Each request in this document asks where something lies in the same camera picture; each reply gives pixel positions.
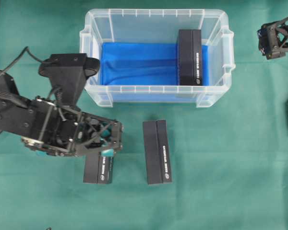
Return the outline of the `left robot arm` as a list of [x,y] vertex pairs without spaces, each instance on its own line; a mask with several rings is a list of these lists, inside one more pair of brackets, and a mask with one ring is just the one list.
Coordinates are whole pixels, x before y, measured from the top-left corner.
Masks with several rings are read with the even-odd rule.
[[14,79],[0,74],[0,132],[20,136],[24,146],[50,156],[112,157],[122,149],[121,122],[82,111],[76,103],[95,68],[51,74],[47,97],[22,97]]

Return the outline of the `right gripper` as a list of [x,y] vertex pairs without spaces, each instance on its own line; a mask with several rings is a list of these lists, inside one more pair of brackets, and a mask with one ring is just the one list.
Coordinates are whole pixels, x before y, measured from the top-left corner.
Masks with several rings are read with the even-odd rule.
[[284,57],[288,52],[288,17],[263,24],[257,31],[257,36],[258,49],[266,59]]

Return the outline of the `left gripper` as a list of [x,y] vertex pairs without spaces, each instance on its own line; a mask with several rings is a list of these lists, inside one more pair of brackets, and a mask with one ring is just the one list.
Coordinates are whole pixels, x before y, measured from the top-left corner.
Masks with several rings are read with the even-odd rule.
[[117,120],[41,97],[31,101],[28,112],[34,119],[26,123],[30,130],[21,141],[33,151],[61,157],[114,157],[122,149],[122,123]]

